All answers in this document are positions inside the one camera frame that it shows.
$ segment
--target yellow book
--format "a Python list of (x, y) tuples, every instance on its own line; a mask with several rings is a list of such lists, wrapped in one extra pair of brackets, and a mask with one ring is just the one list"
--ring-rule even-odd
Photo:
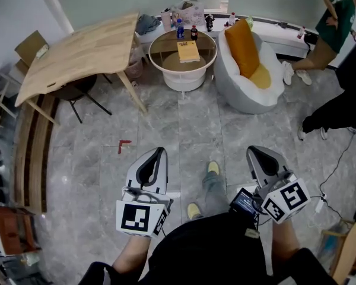
[(181, 64), (201, 60), (195, 41), (180, 41), (177, 46)]

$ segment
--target khaki pants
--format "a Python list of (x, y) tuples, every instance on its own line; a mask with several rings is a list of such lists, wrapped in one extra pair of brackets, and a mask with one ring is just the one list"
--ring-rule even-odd
[(338, 53), (334, 52), (333, 49), (319, 37), (314, 50), (309, 53), (307, 58), (314, 63), (314, 69), (325, 69), (337, 55)]

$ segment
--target plastic bottle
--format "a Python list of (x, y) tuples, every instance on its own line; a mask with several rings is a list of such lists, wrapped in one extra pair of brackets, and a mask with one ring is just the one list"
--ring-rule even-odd
[(184, 38), (184, 33), (185, 33), (185, 28), (183, 26), (182, 23), (182, 19), (179, 18), (177, 20), (177, 25), (176, 25), (176, 29), (177, 29), (177, 39), (183, 39)]
[(297, 35), (297, 38), (298, 38), (298, 39), (301, 39), (301, 38), (302, 38), (302, 36), (303, 36), (303, 34), (304, 34), (304, 29), (305, 29), (305, 27), (302, 26), (302, 28), (299, 30), (298, 35)]
[(198, 39), (198, 30), (196, 29), (196, 25), (192, 26), (191, 29), (191, 40), (196, 41)]
[(235, 20), (236, 20), (236, 16), (235, 16), (235, 13), (233, 12), (231, 15), (230, 15), (230, 19), (228, 20), (228, 23), (230, 26), (233, 26), (235, 24)]

